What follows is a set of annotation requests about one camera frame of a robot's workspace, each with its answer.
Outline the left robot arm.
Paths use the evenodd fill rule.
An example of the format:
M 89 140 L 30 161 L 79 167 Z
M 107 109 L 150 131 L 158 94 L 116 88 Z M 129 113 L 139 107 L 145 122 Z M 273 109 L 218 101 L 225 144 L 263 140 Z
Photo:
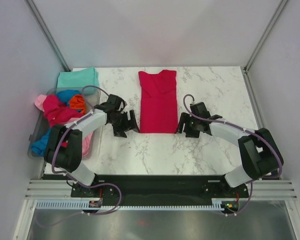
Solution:
M 54 174 L 62 174 L 82 185 L 82 191 L 89 197 L 96 196 L 100 185 L 94 181 L 96 174 L 82 162 L 83 140 L 95 130 L 110 124 L 113 136 L 126 138 L 128 131 L 139 133 L 135 111 L 124 111 L 126 102 L 110 94 L 107 101 L 92 105 L 85 115 L 65 125 L 52 127 L 44 160 L 51 165 Z

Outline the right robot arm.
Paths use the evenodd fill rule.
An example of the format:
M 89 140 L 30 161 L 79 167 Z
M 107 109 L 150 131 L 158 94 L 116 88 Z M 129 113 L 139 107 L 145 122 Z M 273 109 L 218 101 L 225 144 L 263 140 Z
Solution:
M 192 104 L 188 112 L 181 114 L 176 132 L 196 139 L 200 133 L 205 133 L 239 148 L 241 165 L 223 175 L 224 181 L 219 184 L 219 191 L 225 197 L 232 196 L 242 184 L 258 180 L 275 170 L 282 171 L 284 160 L 268 129 L 247 129 L 220 115 L 210 115 L 203 102 Z

